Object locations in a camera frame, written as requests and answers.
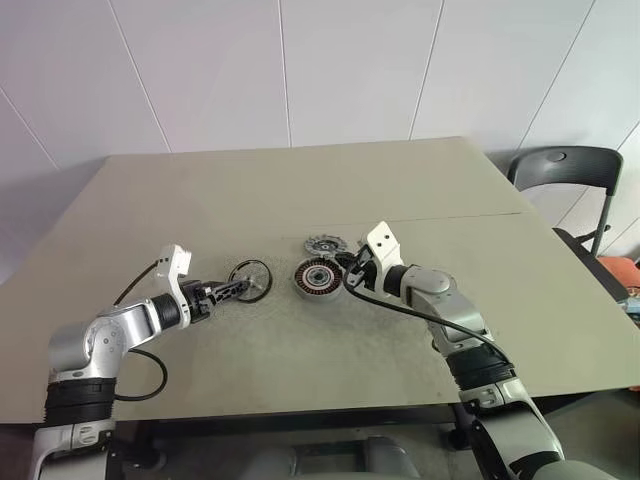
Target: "gray tabletop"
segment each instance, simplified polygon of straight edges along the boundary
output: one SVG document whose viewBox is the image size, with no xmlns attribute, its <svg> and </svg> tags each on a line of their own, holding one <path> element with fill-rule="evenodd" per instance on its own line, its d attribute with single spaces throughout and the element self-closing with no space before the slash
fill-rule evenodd
<svg viewBox="0 0 640 480">
<path fill-rule="evenodd" d="M 355 248 L 380 220 L 406 262 L 456 277 L 532 395 L 640 384 L 635 327 L 463 139 L 117 156 L 0 288 L 0 381 L 11 386 L 0 421 L 39 420 L 51 332 L 93 318 L 168 243 L 193 252 L 190 278 L 223 279 L 260 258 L 274 286 L 256 304 L 226 304 L 145 345 L 169 383 L 152 400 L 118 403 L 117 418 L 455 401 L 421 321 L 346 294 L 321 305 L 293 291 L 308 236 L 340 235 Z M 143 282 L 132 296 L 157 293 Z M 158 377 L 128 356 L 118 389 L 143 393 Z"/>
</svg>

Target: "white wall tile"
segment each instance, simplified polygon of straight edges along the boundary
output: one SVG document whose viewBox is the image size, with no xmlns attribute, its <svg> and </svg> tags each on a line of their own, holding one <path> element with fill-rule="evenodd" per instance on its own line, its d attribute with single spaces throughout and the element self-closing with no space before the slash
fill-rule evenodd
<svg viewBox="0 0 640 480">
<path fill-rule="evenodd" d="M 637 122 L 640 109 L 639 5 L 637 0 L 596 1 L 523 148 L 619 147 Z M 582 187 L 549 192 L 545 202 L 557 211 L 554 218 L 562 218 L 583 192 Z M 595 208 L 597 197 L 594 192 L 585 194 L 580 200 L 583 210 L 590 210 L 591 205 Z M 577 222 L 574 215 L 567 215 L 561 226 L 578 234 L 593 222 L 597 214 L 596 220 L 585 217 Z M 615 238 L 615 232 L 608 232 L 606 238 Z"/>
<path fill-rule="evenodd" d="M 608 251 L 607 247 L 640 217 L 640 126 L 636 126 L 619 151 L 624 158 L 624 163 L 607 220 L 611 230 L 603 236 L 601 252 Z M 569 211 L 560 227 L 573 235 L 582 235 L 594 230 L 598 224 L 603 202 L 604 189 L 589 187 Z M 631 235 L 631 233 L 625 234 L 625 248 L 631 248 Z M 636 246 L 640 246 L 640 237 L 635 241 Z"/>
<path fill-rule="evenodd" d="M 622 234 L 602 252 L 607 257 L 629 257 L 640 261 L 640 217 L 622 232 Z"/>
<path fill-rule="evenodd" d="M 556 183 L 532 187 L 523 191 L 522 194 L 531 202 L 549 226 L 556 227 L 560 226 L 567 210 L 578 201 L 586 189 L 587 187 L 583 185 Z M 558 208 L 558 205 L 568 205 L 568 207 Z"/>
<path fill-rule="evenodd" d="M 283 0 L 294 145 L 406 139 L 439 0 Z"/>
<path fill-rule="evenodd" d="M 55 170 L 0 91 L 0 189 Z"/>
<path fill-rule="evenodd" d="M 517 148 L 591 0 L 445 2 L 413 138 Z"/>
<path fill-rule="evenodd" d="M 106 1 L 0 2 L 0 85 L 61 167 L 167 151 Z"/>
<path fill-rule="evenodd" d="M 288 145 L 277 0 L 114 0 L 174 151 Z"/>
</svg>

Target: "floor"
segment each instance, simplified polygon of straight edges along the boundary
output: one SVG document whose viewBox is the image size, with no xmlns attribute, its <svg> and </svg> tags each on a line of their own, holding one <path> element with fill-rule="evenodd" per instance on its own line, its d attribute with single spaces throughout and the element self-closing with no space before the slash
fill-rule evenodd
<svg viewBox="0 0 640 480">
<path fill-rule="evenodd" d="M 640 405 L 631 392 L 592 395 L 550 414 L 547 419 L 560 438 L 567 458 L 588 461 L 620 480 L 640 479 Z M 128 480 L 235 480 L 253 454 L 262 448 L 364 439 L 393 438 L 411 456 L 428 480 L 473 480 L 480 473 L 470 451 L 445 448 L 448 426 L 381 426 L 359 429 L 262 433 L 165 441 L 167 465 L 160 471 L 130 469 Z M 12 429 L 0 429 L 0 480 L 25 478 L 29 440 Z M 346 456 L 313 457 L 304 470 L 346 470 Z"/>
</svg>

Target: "circular metal part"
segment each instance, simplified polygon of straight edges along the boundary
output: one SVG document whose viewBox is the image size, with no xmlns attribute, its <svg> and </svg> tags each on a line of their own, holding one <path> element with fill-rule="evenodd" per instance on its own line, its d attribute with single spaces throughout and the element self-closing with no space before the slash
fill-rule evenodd
<svg viewBox="0 0 640 480">
<path fill-rule="evenodd" d="M 293 283 L 302 298 L 328 302 L 340 294 L 342 270 L 331 260 L 311 258 L 298 265 L 293 274 Z"/>
<path fill-rule="evenodd" d="M 319 255 L 321 257 L 332 257 L 336 253 L 346 252 L 348 249 L 347 242 L 340 237 L 333 235 L 317 235 L 309 237 L 304 242 L 304 248 L 311 255 Z"/>
<path fill-rule="evenodd" d="M 273 284 L 273 276 L 267 265 L 260 260 L 246 260 L 236 266 L 229 275 L 229 281 L 249 280 L 249 289 L 236 300 L 254 303 L 263 299 Z"/>
<path fill-rule="evenodd" d="M 444 293 L 451 287 L 451 277 L 439 270 L 430 270 L 421 280 L 421 290 L 433 295 Z"/>
</svg>

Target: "gear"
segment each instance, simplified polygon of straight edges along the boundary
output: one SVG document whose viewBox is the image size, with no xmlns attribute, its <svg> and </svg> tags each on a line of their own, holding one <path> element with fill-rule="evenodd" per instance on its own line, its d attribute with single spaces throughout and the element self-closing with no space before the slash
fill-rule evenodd
<svg viewBox="0 0 640 480">
<path fill-rule="evenodd" d="M 316 235 L 309 237 L 304 242 L 304 248 L 311 255 L 321 257 L 333 257 L 336 253 L 346 252 L 349 248 L 347 242 L 333 235 Z"/>
<path fill-rule="evenodd" d="M 329 301 L 335 298 L 342 286 L 340 267 L 324 258 L 305 260 L 293 274 L 296 291 L 311 301 Z"/>
</svg>

